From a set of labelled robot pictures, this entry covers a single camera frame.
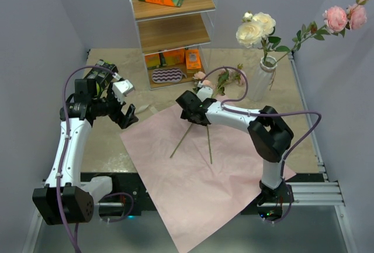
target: table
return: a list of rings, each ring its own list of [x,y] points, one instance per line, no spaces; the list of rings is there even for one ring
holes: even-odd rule
[[[272,53],[275,58],[282,53]],[[258,67],[262,51],[257,49],[213,49],[210,61],[212,70],[219,66],[233,66],[244,64],[244,71],[250,76]],[[162,111],[175,104],[176,98],[185,90],[192,89],[193,84],[185,83],[150,91],[148,89],[147,73],[144,69],[141,51],[133,48],[96,48],[90,51],[87,65],[94,65],[99,59],[110,61],[118,66],[119,73],[136,87],[126,99],[127,104],[133,103],[137,108],[151,105],[157,111]],[[274,107],[279,113],[303,110],[300,92],[297,88],[292,66],[288,58],[278,63],[273,86],[266,93],[263,100],[253,102],[245,98],[236,106],[242,108],[262,109],[265,105]],[[244,87],[235,84],[227,86],[226,94],[231,98],[239,98],[244,93]],[[139,122],[152,116],[150,110],[137,115]],[[303,115],[286,118],[287,124],[293,130],[297,141],[308,130],[306,117]],[[93,124],[92,132],[85,146],[82,162],[82,172],[136,172],[119,137],[122,133],[116,124],[108,117],[99,117]],[[313,143],[308,137],[291,153],[286,161],[288,167],[296,173],[318,173],[317,156]]]

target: toy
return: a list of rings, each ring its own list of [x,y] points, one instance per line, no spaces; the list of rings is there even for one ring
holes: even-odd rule
[[[187,75],[179,68],[157,69],[152,73],[152,81],[158,84],[163,82],[180,82]]]

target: pink paper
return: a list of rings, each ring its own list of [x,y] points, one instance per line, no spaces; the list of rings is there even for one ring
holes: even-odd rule
[[[244,209],[260,193],[262,159],[242,131],[190,123],[174,105],[126,130],[122,141],[178,251],[192,250]],[[295,173],[285,168],[288,179]]]

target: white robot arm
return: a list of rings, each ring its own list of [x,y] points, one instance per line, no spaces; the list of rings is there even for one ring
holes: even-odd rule
[[[181,118],[202,126],[222,124],[248,133],[257,153],[263,158],[263,173],[260,187],[264,200],[277,197],[283,184],[283,155],[290,147],[293,132],[281,117],[259,117],[257,115],[277,114],[272,107],[243,109],[225,105],[210,98],[213,90],[199,85],[195,95],[186,91],[176,102],[183,109]]]
[[[94,79],[76,79],[74,102],[67,100],[70,122],[68,141],[62,171],[58,165],[67,136],[67,124],[64,111],[60,110],[61,133],[52,170],[46,180],[45,187],[35,189],[33,201],[47,224],[61,224],[61,217],[56,205],[56,188],[61,188],[65,215],[68,223],[88,222],[91,220],[94,204],[112,191],[112,178],[99,176],[93,178],[85,186],[81,186],[81,165],[84,147],[92,130],[94,120],[98,116],[109,116],[122,129],[138,121],[135,117],[134,105],[130,105],[124,115],[122,107],[126,103],[124,97],[134,90],[128,80],[109,84],[107,97],[94,98],[96,82]]]

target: gray wall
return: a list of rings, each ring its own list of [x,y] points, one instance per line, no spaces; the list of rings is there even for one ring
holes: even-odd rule
[[[326,0],[325,9],[346,7],[354,0]],[[296,55],[297,68],[310,109],[323,122],[317,139],[331,180],[338,179],[347,204],[359,252],[373,252],[374,205],[374,1],[366,5],[368,23],[345,38],[308,41]]]
[[[129,0],[61,0],[87,47],[138,47]],[[239,47],[235,33],[247,10],[270,13],[277,34],[290,43],[298,26],[310,20],[324,0],[219,0],[213,47]]]
[[[84,63],[60,0],[0,0],[0,251],[21,252],[56,154],[63,80]]]

